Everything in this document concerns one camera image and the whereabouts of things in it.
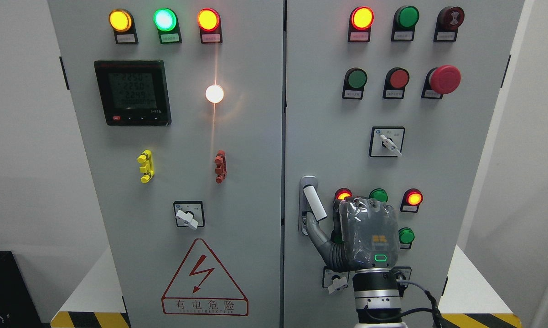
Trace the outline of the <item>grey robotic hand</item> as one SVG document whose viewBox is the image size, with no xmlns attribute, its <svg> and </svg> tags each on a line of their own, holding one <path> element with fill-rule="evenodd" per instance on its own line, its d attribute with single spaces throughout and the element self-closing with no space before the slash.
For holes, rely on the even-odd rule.
<svg viewBox="0 0 548 328">
<path fill-rule="evenodd" d="M 393 207 L 375 199 L 349 197 L 338 205 L 343 243 L 331 241 L 315 216 L 307 214 L 306 231 L 325 264 L 335 272 L 391 268 L 400 240 Z"/>
</svg>

